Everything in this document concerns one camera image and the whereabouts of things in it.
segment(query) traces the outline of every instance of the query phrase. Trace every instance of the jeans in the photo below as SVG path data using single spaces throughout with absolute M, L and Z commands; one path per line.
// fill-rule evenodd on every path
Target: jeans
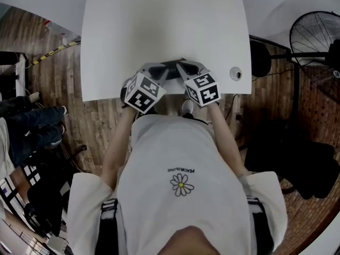
M 10 137 L 8 154 L 14 167 L 20 166 L 34 151 L 61 140 L 63 128 L 56 124 L 63 116 L 63 107 L 48 107 L 4 117 Z
M 9 100 L 0 101 L 0 117 L 26 112 L 31 110 L 31 107 L 32 103 L 28 96 L 18 96 Z
M 158 114 L 154 108 L 151 108 L 147 113 L 145 114 L 137 114 L 134 121 L 137 120 L 138 118 L 142 117 L 142 116 L 145 116 L 145 115 L 150 115 L 150 114 Z M 187 119 L 191 119 L 191 120 L 195 120 L 195 121 L 198 121 L 198 122 L 201 122 L 205 125 L 208 125 L 206 122 L 202 121 L 202 120 L 199 120 L 199 119 L 196 119 L 193 117 L 193 115 L 191 113 L 186 113 L 184 115 L 182 115 L 183 118 L 187 118 Z

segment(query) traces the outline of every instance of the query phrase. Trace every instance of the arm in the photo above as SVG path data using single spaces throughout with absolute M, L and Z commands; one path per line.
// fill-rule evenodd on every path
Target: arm
M 116 130 L 106 150 L 100 178 L 111 187 L 116 188 L 118 169 L 124 165 L 128 150 L 129 136 L 136 111 L 132 107 L 123 109 Z
M 32 231 L 22 220 L 19 220 L 15 215 L 13 215 L 8 210 L 5 210 L 5 221 L 15 227 L 16 229 L 22 231 L 24 234 L 27 234 L 35 239 L 37 239 L 40 243 L 46 243 L 47 238 L 41 237 L 36 232 Z
M 223 160 L 237 177 L 248 175 L 249 172 L 242 163 L 239 148 L 218 105 L 209 104 L 208 112 L 214 126 L 217 149 Z

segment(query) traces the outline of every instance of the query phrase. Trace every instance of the hand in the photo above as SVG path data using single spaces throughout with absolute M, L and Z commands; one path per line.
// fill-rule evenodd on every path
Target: hand
M 131 84 L 131 80 L 134 77 L 131 77 L 123 82 L 123 86 L 121 89 L 121 101 L 122 101 L 122 108 L 128 107 L 128 105 L 125 103 L 125 97 L 126 97 L 126 91 L 128 90 L 128 86 Z

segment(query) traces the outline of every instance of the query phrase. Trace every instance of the yellow black tape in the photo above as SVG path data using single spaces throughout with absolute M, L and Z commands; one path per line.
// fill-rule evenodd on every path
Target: yellow black tape
M 64 49 L 66 49 L 68 47 L 71 47 L 71 46 L 74 46 L 74 45 L 78 45 L 80 43 L 81 43 L 80 41 L 73 41 L 73 42 L 70 42 L 67 45 L 61 45 L 58 48 L 54 49 L 53 51 L 48 52 L 45 56 L 42 56 L 41 58 L 37 59 L 32 64 L 36 65 L 39 62 L 41 62 L 42 60 L 46 59 L 47 57 L 51 57 L 52 55 L 54 55 L 55 53 L 57 53 L 57 52 L 59 52 L 61 50 L 64 50 Z

